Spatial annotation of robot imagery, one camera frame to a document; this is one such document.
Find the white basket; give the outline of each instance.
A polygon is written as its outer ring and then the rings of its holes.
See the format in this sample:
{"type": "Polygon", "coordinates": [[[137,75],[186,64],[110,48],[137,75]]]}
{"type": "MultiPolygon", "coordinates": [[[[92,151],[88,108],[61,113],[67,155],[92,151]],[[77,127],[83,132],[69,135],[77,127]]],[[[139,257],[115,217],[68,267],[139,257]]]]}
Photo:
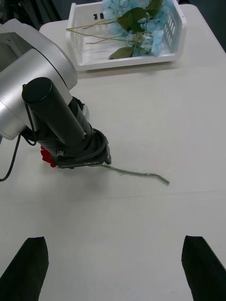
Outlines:
{"type": "MultiPolygon", "coordinates": [[[[101,2],[72,4],[68,26],[73,28],[98,22],[103,17],[101,2]]],[[[87,35],[109,36],[109,25],[93,26],[89,29],[76,29],[87,35]]],[[[116,60],[108,57],[117,49],[127,46],[126,42],[109,40],[99,44],[87,44],[99,41],[94,37],[83,36],[74,32],[66,32],[69,57],[77,70],[91,70],[120,66],[140,65],[147,63],[169,62],[179,59],[183,51],[186,34],[186,19],[177,0],[173,0],[168,22],[164,26],[164,48],[158,57],[139,56],[116,60]]]]}

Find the white table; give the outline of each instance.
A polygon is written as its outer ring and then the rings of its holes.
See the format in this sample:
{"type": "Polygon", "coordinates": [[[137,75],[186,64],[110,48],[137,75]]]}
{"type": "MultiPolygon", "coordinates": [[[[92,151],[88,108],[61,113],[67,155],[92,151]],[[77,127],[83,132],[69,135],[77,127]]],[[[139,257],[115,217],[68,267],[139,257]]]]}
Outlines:
{"type": "MultiPolygon", "coordinates": [[[[40,301],[192,301],[181,252],[204,236],[226,266],[226,55],[199,11],[176,63],[89,71],[71,91],[107,136],[113,166],[60,170],[22,140],[0,184],[0,272],[28,237],[45,236],[40,301]]],[[[66,52],[66,21],[41,32],[66,52]]],[[[15,141],[0,148],[0,176],[15,141]]]]}

